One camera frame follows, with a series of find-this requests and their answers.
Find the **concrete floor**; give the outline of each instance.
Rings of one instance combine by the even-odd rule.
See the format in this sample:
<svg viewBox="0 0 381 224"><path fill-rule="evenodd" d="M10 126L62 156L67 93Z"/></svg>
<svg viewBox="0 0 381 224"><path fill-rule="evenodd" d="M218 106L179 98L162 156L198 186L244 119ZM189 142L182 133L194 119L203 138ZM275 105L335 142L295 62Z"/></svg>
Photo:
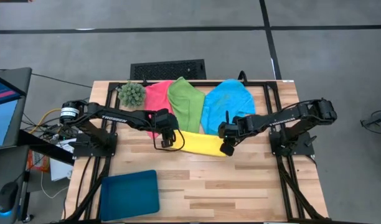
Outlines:
<svg viewBox="0 0 381 224"><path fill-rule="evenodd" d="M381 0L269 0L272 26L377 25ZM0 29L262 26L258 0L87 0L0 4ZM319 178L335 220L381 223L381 136L360 119L381 109L381 30L274 31L283 79L300 100L332 100L339 119L312 130ZM125 80L131 63L204 58L207 78L273 79L264 31L0 35L0 68L91 85ZM32 77L25 112L34 121L90 89ZM32 181L35 189L39 179ZM52 194L67 185L45 181ZM61 216L65 194L36 191L34 223Z"/></svg>

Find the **blue tray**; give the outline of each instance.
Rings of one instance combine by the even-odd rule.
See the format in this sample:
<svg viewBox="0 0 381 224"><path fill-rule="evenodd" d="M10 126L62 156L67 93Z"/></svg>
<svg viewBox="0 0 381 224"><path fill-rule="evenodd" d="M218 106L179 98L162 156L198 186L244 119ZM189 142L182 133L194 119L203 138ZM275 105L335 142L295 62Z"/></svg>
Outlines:
<svg viewBox="0 0 381 224"><path fill-rule="evenodd" d="M117 220L160 210L155 170L106 177L102 180L100 218Z"/></svg>

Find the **green cloth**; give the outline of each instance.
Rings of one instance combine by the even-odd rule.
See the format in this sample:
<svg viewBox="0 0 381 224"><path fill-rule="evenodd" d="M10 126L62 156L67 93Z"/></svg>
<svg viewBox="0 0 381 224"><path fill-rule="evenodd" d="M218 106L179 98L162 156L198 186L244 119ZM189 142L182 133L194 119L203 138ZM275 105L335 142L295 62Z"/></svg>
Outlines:
<svg viewBox="0 0 381 224"><path fill-rule="evenodd" d="M167 91L168 100L179 123L179 129L199 133L205 95L184 77L178 78Z"/></svg>

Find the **green plant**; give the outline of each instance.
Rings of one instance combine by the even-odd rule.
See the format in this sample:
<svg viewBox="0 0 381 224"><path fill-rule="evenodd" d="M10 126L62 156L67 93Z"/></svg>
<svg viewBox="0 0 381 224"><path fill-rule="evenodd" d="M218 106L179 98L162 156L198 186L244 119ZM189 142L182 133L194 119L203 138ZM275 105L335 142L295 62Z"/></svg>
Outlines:
<svg viewBox="0 0 381 224"><path fill-rule="evenodd" d="M131 83L118 89L118 98L121 104L129 108L137 108L143 104L146 97L145 88L139 83Z"/></svg>

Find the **wooden table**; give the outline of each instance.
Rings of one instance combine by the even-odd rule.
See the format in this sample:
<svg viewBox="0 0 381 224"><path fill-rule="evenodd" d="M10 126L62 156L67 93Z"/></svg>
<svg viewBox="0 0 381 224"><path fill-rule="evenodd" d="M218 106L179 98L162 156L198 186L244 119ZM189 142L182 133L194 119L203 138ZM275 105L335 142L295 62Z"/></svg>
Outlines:
<svg viewBox="0 0 381 224"><path fill-rule="evenodd" d="M277 84L282 107L299 101L294 82L277 81ZM104 105L108 85L109 82L105 81L94 82L90 102ZM197 88L206 94L213 89L210 86ZM251 86L247 89L254 97L256 112L267 114L263 88ZM275 108L273 95L270 96ZM93 123L101 125L100 120L93 120ZM280 178L276 159L271 154L268 131L244 140L236 147L232 157L157 151L146 132L131 129L125 124L118 124L117 133L119 140L116 155L111 160L110 175L150 169L158 173L160 211L127 218L126 222L286 221ZM294 156L293 159L300 190L311 205L327 217L315 165L306 156ZM86 161L87 158L79 158L74 165L66 199L68 216L75 210L78 186ZM94 158L86 169L80 202L90 186L93 161ZM289 195L293 216L297 217L294 195L290 189ZM91 218L96 216L98 199L99 191L94 196Z"/></svg>

